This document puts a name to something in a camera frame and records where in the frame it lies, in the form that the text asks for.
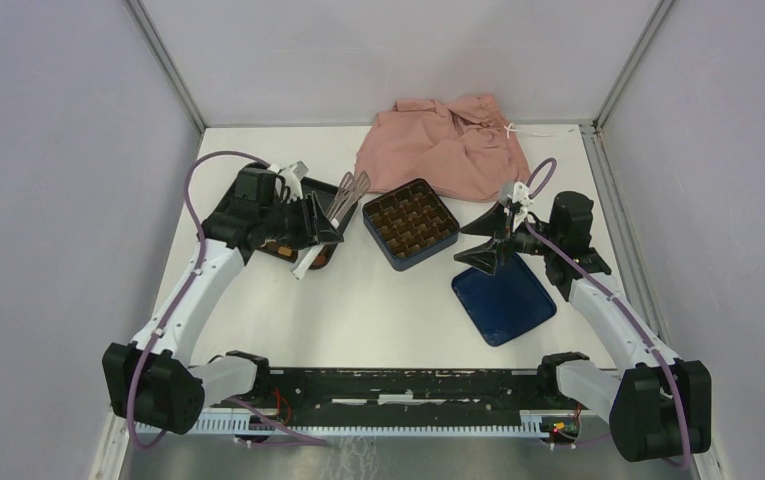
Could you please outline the silver metal tongs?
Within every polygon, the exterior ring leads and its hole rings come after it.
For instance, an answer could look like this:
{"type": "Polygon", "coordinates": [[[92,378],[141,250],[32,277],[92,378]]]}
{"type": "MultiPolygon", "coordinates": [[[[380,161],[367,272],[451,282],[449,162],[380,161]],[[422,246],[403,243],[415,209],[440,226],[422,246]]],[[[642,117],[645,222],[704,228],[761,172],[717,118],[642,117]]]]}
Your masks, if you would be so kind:
{"type": "MultiPolygon", "coordinates": [[[[344,174],[339,183],[338,191],[326,210],[326,218],[338,233],[343,233],[342,229],[346,225],[345,218],[368,192],[370,186],[371,180],[367,172],[362,171],[358,174],[347,172],[344,174]]],[[[320,254],[326,248],[334,245],[336,243],[320,243],[303,250],[291,269],[294,278],[302,280],[320,254]]]]}

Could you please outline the blue chocolate box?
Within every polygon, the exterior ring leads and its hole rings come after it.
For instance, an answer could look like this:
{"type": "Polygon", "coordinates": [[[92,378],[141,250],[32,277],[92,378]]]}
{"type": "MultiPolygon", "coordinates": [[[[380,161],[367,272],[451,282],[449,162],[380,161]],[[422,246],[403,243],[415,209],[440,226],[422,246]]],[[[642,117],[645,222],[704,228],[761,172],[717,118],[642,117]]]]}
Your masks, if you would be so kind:
{"type": "Polygon", "coordinates": [[[454,245],[460,233],[458,220],[422,178],[367,202],[362,216],[371,237],[398,272],[454,245]]]}

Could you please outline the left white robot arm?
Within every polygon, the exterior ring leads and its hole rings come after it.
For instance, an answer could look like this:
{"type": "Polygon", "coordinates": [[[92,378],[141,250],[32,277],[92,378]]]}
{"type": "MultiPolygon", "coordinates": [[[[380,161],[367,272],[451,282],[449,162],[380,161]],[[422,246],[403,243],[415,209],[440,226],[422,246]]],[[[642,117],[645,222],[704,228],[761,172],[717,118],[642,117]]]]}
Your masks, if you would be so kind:
{"type": "Polygon", "coordinates": [[[247,165],[215,210],[196,220],[197,245],[171,296],[126,344],[112,343],[102,367],[114,413],[131,431],[147,425],[185,434],[202,410],[236,396],[248,407],[272,394],[267,359],[226,353],[202,365],[192,355],[225,291],[269,242],[294,250],[342,242],[315,193],[304,192],[307,169],[247,165]]]}

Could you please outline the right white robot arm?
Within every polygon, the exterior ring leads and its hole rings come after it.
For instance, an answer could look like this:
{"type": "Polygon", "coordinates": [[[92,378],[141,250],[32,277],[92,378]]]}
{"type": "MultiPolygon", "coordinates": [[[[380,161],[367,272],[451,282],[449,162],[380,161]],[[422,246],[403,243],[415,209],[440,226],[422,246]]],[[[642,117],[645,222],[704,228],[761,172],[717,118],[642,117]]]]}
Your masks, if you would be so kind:
{"type": "Polygon", "coordinates": [[[688,464],[712,443],[712,379],[699,360],[686,361],[642,321],[620,293],[612,271],[591,245],[594,202],[575,191],[553,200],[547,221],[530,211],[527,192],[504,193],[463,226],[486,243],[455,260],[493,275],[508,259],[540,256],[545,273],[606,348],[616,371],[607,373],[576,352],[548,355],[535,382],[538,400],[560,408],[575,400],[609,426],[629,462],[664,459],[688,464]]]}

